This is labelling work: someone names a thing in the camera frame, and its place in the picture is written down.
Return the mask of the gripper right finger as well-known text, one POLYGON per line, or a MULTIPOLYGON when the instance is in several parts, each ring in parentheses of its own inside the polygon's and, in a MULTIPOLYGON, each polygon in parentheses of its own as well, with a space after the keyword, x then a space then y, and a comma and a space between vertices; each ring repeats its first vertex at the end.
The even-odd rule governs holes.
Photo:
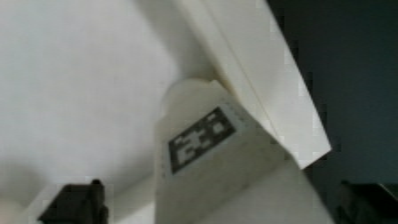
POLYGON ((338 224, 398 224, 398 183, 342 182, 338 224))

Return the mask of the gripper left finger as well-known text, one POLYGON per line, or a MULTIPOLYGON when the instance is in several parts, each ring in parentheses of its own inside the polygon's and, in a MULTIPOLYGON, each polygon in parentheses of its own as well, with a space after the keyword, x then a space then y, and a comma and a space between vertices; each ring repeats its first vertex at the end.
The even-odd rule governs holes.
POLYGON ((43 224, 109 224, 105 185, 98 179, 89 184, 68 184, 41 213, 43 224))

